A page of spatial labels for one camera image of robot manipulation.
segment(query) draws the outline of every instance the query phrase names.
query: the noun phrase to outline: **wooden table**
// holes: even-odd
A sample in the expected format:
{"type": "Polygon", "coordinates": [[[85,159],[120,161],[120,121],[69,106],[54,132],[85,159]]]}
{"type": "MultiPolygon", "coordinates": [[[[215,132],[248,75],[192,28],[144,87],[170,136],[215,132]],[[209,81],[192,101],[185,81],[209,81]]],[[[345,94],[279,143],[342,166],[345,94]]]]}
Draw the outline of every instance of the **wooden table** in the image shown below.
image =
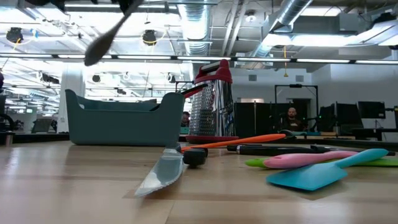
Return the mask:
{"type": "Polygon", "coordinates": [[[211,150],[146,198],[134,191],[162,148],[81,147],[70,142],[0,148],[1,223],[396,224],[398,168],[350,167],[343,181],[313,193],[267,185],[275,171],[211,150]]]}

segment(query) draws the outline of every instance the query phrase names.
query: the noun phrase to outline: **green spatula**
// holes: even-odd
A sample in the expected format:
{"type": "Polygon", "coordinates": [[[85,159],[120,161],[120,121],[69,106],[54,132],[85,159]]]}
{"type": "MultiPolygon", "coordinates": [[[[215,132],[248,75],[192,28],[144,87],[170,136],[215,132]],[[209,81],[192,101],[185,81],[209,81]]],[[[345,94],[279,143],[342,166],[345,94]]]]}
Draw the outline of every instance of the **green spatula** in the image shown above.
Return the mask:
{"type": "MultiPolygon", "coordinates": [[[[268,159],[268,157],[260,158],[260,159],[249,159],[249,160],[246,160],[244,163],[250,167],[262,167],[262,168],[267,168],[267,169],[273,169],[270,167],[266,167],[264,165],[264,161],[266,159],[268,159]]],[[[333,161],[338,161],[338,160],[339,159],[331,159],[331,160],[323,161],[320,163],[333,162],[333,161]]],[[[398,167],[398,159],[396,159],[396,158],[376,159],[374,161],[362,162],[362,163],[356,164],[354,166],[398,167]]]]}

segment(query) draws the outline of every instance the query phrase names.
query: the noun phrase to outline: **box grater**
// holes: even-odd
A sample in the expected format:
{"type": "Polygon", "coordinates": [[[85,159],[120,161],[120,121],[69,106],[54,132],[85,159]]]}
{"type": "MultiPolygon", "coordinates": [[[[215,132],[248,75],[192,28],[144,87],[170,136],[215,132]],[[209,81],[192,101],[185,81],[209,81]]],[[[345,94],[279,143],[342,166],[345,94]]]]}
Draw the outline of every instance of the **box grater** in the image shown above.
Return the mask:
{"type": "Polygon", "coordinates": [[[237,139],[228,61],[202,66],[193,83],[206,83],[208,86],[193,96],[187,141],[196,144],[237,139]]]}

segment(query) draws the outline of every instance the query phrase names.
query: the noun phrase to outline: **pink spatula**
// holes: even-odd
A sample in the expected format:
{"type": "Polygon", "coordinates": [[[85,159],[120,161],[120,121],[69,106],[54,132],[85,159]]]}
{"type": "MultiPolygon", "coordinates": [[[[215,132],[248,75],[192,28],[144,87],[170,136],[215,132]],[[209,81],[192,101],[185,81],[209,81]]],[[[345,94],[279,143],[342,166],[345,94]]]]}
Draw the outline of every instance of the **pink spatula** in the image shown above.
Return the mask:
{"type": "Polygon", "coordinates": [[[331,151],[321,154],[293,153],[274,156],[264,161],[264,165],[275,169],[292,169],[330,159],[342,159],[353,156],[357,152],[353,151],[331,151]]]}

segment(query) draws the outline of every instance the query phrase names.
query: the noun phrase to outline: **orange spatula handle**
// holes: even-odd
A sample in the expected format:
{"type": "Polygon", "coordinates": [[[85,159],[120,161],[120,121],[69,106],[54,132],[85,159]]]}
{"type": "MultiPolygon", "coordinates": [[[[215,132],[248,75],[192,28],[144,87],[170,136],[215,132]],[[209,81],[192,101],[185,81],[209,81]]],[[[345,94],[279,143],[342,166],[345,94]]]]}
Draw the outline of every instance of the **orange spatula handle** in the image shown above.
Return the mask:
{"type": "Polygon", "coordinates": [[[274,141],[278,139],[282,139],[286,137],[285,134],[265,134],[262,136],[232,140],[232,141],[223,141],[223,142],[216,142],[216,143],[209,143],[209,144],[202,144],[196,146],[186,146],[182,148],[182,151],[187,149],[191,149],[194,147],[203,147],[203,148],[212,148],[212,147],[220,147],[220,146],[227,146],[230,144],[246,144],[246,143],[259,143],[259,142],[267,142],[267,141],[274,141]]]}

